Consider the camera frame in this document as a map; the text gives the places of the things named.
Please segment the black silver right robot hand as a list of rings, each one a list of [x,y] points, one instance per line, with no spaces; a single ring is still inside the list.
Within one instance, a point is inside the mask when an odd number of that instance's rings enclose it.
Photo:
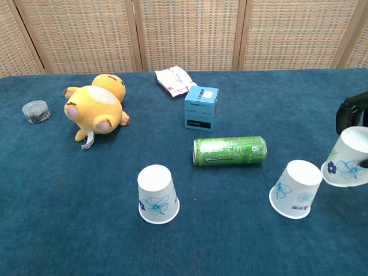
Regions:
[[[336,113],[335,159],[368,168],[368,91],[346,98]]]

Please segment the pink white wipes packet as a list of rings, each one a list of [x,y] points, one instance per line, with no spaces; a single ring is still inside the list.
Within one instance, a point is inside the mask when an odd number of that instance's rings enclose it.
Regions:
[[[162,85],[173,98],[187,93],[193,86],[197,86],[189,74],[179,66],[173,66],[165,70],[156,70],[155,74],[158,83]]]

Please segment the yellow plush toy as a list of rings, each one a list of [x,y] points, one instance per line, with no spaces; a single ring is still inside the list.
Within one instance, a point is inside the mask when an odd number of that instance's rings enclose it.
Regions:
[[[87,139],[81,149],[94,143],[97,134],[108,134],[118,125],[127,126],[130,117],[122,109],[126,87],[117,75],[97,75],[90,85],[65,89],[65,115],[79,127],[75,141]]]

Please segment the light blue cardboard box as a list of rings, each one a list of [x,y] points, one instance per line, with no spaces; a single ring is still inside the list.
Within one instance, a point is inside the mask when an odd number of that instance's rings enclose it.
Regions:
[[[218,88],[192,86],[185,97],[184,126],[213,132],[216,117]]]

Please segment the blue carpet table cover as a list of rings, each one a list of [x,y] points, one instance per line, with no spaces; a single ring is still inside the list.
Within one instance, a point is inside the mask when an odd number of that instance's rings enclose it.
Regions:
[[[260,166],[195,166],[184,97],[153,72],[122,73],[131,121],[83,151],[64,115],[68,86],[93,76],[0,79],[0,276],[368,276],[368,185],[322,183],[310,214],[281,216],[269,191],[294,159],[321,166],[335,115],[368,90],[368,69],[192,72],[219,89],[213,137],[262,136]],[[51,111],[31,124],[21,108]],[[180,210],[166,224],[139,214],[137,176],[172,175]]]

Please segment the green drink can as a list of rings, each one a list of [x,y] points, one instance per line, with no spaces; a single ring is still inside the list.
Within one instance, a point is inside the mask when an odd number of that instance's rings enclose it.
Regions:
[[[193,164],[261,164],[267,156],[267,144],[260,136],[218,137],[193,140]]]

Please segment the woven wooden folding screen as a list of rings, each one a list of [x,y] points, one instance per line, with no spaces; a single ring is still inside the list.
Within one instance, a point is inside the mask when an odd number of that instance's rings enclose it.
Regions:
[[[0,0],[0,78],[368,68],[368,0]]]

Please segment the clear round plastic container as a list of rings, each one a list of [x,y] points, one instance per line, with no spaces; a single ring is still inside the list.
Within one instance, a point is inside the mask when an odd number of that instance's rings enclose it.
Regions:
[[[21,108],[25,118],[31,124],[47,121],[51,117],[51,111],[43,100],[35,100],[26,103]]]

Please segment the white flower-print paper cup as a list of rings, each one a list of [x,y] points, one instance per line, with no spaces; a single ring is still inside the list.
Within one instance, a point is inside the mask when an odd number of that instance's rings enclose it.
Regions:
[[[368,127],[343,130],[321,167],[326,183],[337,187],[368,184]]]
[[[160,164],[143,168],[137,176],[139,214],[148,223],[166,224],[173,220],[179,210],[177,196],[170,170]]]
[[[322,180],[323,175],[314,164],[292,160],[269,192],[270,205],[287,218],[303,219],[311,211]]]

